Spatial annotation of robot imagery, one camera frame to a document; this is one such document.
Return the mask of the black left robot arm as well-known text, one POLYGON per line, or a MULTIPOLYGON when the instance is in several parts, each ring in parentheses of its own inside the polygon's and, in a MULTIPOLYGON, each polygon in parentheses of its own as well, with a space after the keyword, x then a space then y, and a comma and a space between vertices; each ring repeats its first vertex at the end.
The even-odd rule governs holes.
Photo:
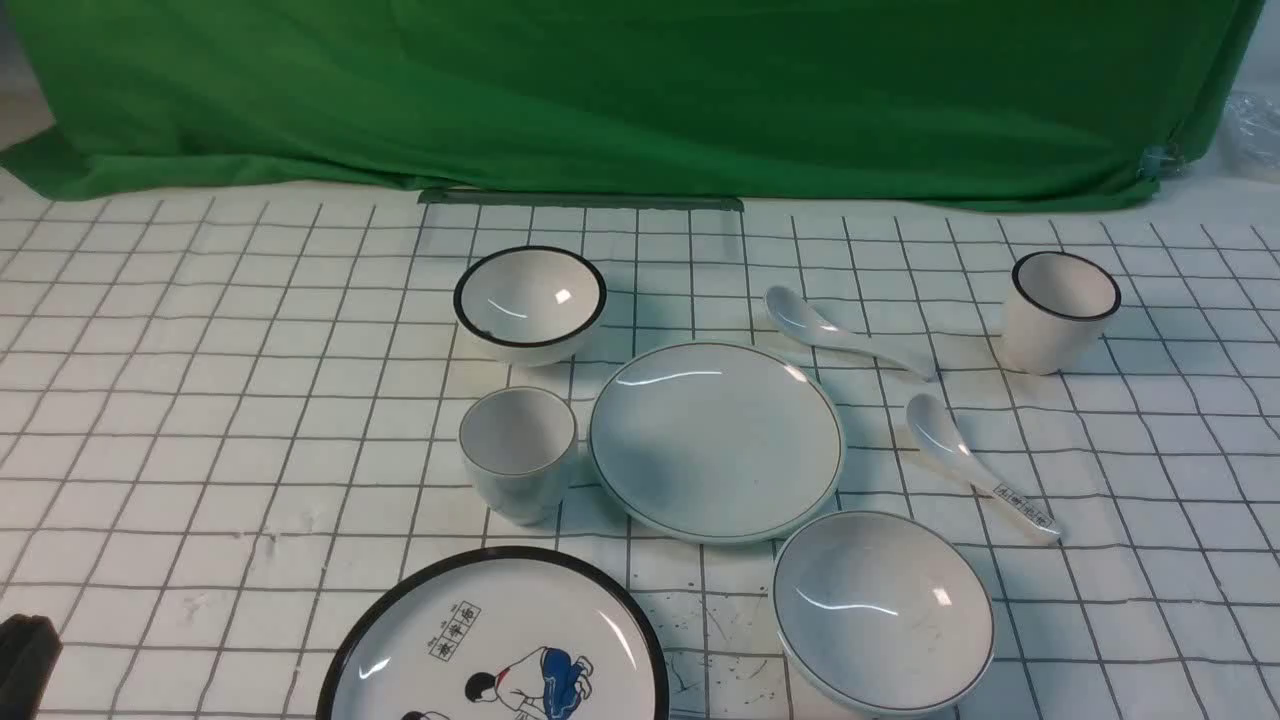
POLYGON ((14 614, 1 624, 1 719, 36 719, 61 647, 50 618, 14 614))

